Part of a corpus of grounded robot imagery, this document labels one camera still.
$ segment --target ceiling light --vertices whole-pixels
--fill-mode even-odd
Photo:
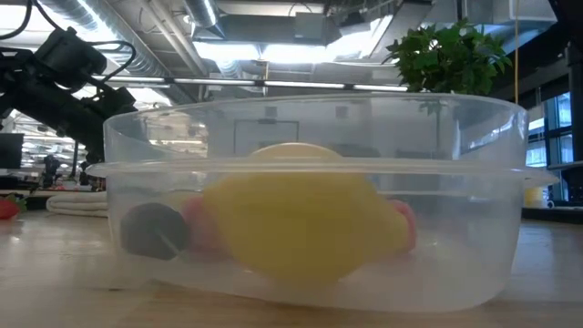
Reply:
[[[167,97],[160,95],[160,93],[150,87],[128,87],[128,91],[137,102],[147,104],[157,103],[162,106],[172,105]]]
[[[170,88],[169,84],[160,84],[160,85],[152,85],[152,84],[144,84],[144,83],[129,83],[126,87],[133,87],[133,88],[141,88],[141,87],[150,87],[150,88]]]
[[[202,144],[202,141],[200,140],[150,140],[149,143],[151,143],[152,145],[156,145],[158,143],[161,143],[162,145],[166,145],[166,144],[195,144],[195,145],[200,145]]]
[[[25,136],[25,139],[54,140],[54,141],[75,143],[75,141],[73,139],[67,138],[67,137],[60,138],[60,137],[44,137],[44,136]]]
[[[211,60],[257,60],[259,51],[251,44],[194,42],[199,55]]]
[[[0,30],[17,29],[22,24],[25,11],[25,5],[0,5],[0,13],[2,13],[2,19],[0,19]],[[54,28],[40,15],[36,7],[33,7],[30,21],[28,22],[26,29],[33,31],[51,32]]]
[[[100,75],[93,76],[93,78],[98,79],[98,80],[103,79],[104,77],[105,76],[100,76]],[[166,82],[164,77],[127,77],[127,76],[123,76],[123,77],[114,77],[114,78],[115,78],[115,80],[111,79],[110,82],[119,82],[119,83],[132,83],[132,82],[165,83]]]
[[[235,80],[235,79],[213,79],[213,78],[175,78],[176,83],[184,84],[206,84],[215,86],[254,86],[253,80]]]
[[[354,90],[362,91],[407,91],[407,87],[399,86],[369,86],[369,85],[354,85]]]
[[[343,89],[344,84],[342,83],[314,83],[314,82],[288,82],[288,81],[265,81],[266,87],[318,87],[318,88],[331,88],[331,89]]]
[[[332,61],[325,46],[269,45],[261,59],[281,64],[316,64]]]
[[[352,33],[339,38],[326,47],[326,52],[332,58],[358,54],[371,38],[371,31]]]

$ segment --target yellow balloon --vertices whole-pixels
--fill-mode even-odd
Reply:
[[[252,156],[340,157],[307,144]],[[336,282],[407,242],[404,217],[360,174],[236,173],[203,195],[233,257],[281,282]]]

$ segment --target plastic container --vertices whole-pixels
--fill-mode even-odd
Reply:
[[[525,167],[527,125],[523,108],[485,97],[211,102],[109,119],[107,163],[88,173],[107,176],[112,235],[135,274],[274,302],[444,312],[504,289],[523,190],[554,182]],[[290,142],[328,150],[250,156]]]

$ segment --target green leaves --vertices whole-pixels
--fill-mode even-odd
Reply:
[[[487,95],[492,78],[512,66],[502,48],[502,41],[470,26],[466,20],[449,28],[435,26],[409,30],[407,36],[387,47],[391,54],[384,60],[398,59],[407,91]]]
[[[26,211],[26,199],[19,200],[14,193],[11,193],[8,196],[4,197],[4,200],[8,200],[16,204],[16,206],[18,206],[18,209],[20,209],[21,212]]]

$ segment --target desk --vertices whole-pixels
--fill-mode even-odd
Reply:
[[[582,327],[583,227],[526,221],[512,278],[478,308],[306,308],[145,282],[119,290],[107,220],[30,212],[0,226],[0,327]]]
[[[30,190],[0,190],[0,197],[5,197],[11,193],[17,193],[27,197],[26,207],[29,210],[46,209],[46,201],[57,195],[76,195],[79,192],[91,191],[72,191],[72,190],[37,190],[30,196]]]

